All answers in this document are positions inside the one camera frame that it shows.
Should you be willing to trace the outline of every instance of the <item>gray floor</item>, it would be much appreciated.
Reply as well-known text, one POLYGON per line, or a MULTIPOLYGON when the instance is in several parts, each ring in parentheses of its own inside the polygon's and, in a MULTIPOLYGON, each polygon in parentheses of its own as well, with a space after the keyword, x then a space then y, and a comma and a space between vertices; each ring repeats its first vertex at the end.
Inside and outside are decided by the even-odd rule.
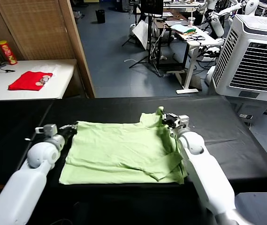
MULTIPOLYGON (((134 61, 146 56, 146 52, 133 44, 121 47, 129 34, 130 24, 134 23, 134 16, 128 13, 116 12, 110 2, 89 4, 87 8, 79 9, 85 17, 78 23, 79 34, 84 46, 92 81, 98 98, 109 97, 147 97, 147 96, 177 96, 176 90, 180 85, 175 77, 159 78, 150 71, 145 64, 128 69, 134 61), (106 23, 97 24, 96 9, 104 9, 106 23)), ((182 59, 185 44, 174 41, 170 47, 163 47, 162 53, 168 59, 172 54, 182 59)), ((205 78, 206 71, 197 65, 195 73, 205 78)), ((203 91, 198 94, 206 95, 207 86, 201 80, 203 91)), ((250 130, 267 151, 267 116, 252 124, 250 130)), ((251 222, 257 225, 267 225, 267 193, 243 193, 236 197, 238 210, 251 222)))

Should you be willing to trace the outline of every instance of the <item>red can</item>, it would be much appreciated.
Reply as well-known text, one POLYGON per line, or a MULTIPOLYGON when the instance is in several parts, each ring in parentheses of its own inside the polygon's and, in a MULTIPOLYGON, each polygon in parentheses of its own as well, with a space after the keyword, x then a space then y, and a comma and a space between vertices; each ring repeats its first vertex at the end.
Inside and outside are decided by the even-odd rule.
POLYGON ((14 65, 17 63, 16 57, 11 51, 7 41, 0 41, 0 48, 2 52, 5 54, 5 57, 8 60, 10 65, 14 65))

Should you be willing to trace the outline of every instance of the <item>black tablecloth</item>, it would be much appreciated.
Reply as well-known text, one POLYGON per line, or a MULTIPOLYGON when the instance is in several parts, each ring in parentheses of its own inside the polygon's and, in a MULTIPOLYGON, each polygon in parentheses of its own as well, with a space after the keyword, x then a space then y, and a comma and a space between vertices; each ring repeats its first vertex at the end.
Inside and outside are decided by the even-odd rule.
MULTIPOLYGON (((203 136, 236 192, 267 192, 267 153, 222 97, 144 97, 0 102, 0 184, 23 162, 36 126, 76 120, 138 122, 158 106, 187 114, 190 127, 203 136)), ((29 224, 49 224, 77 211, 74 224, 209 224, 206 211, 187 179, 184 185, 61 185, 58 179, 71 142, 48 175, 48 183, 29 224), (48 209, 56 213, 49 214, 48 209)))
MULTIPOLYGON (((170 113, 187 114, 190 127, 203 136, 207 149, 216 157, 237 192, 267 191, 267 153, 249 129, 240 122, 230 104, 217 97, 140 97, 101 99, 58 99, 0 102, 0 184, 21 165, 31 138, 40 124, 58 126, 76 120, 102 123, 135 123, 141 113, 164 106, 170 113)), ((49 173, 48 186, 59 189, 132 190, 192 187, 177 184, 61 185, 58 183, 69 143, 49 173)))
POLYGON ((5 184, 26 156, 34 128, 52 100, 0 102, 0 184, 5 184))
MULTIPOLYGON (((101 123, 135 123, 141 113, 155 112, 158 106, 165 111, 190 117, 190 127, 203 136, 206 147, 224 170, 236 192, 267 191, 267 153, 249 129, 235 115, 223 97, 140 97, 55 100, 43 124, 58 126, 76 120, 101 123)), ((120 185, 61 185, 58 179, 69 149, 68 145, 56 167, 48 175, 48 185, 60 190, 132 191, 173 188, 182 191, 192 187, 177 184, 120 184, 120 185)))

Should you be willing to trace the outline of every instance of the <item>black trash bin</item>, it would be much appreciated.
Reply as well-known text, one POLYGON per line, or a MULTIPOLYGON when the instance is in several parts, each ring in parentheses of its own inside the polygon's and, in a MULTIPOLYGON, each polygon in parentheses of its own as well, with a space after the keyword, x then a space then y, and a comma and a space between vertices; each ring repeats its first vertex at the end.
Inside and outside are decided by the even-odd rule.
POLYGON ((96 10, 96 16, 98 23, 105 23, 105 10, 103 9, 96 10))

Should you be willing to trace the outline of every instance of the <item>cup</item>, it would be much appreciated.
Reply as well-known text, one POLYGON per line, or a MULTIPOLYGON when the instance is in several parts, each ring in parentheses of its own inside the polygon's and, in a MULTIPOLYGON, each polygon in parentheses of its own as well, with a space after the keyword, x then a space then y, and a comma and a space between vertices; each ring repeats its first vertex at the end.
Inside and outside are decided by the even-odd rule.
POLYGON ((188 19, 188 27, 192 27, 195 21, 195 17, 189 17, 188 19))

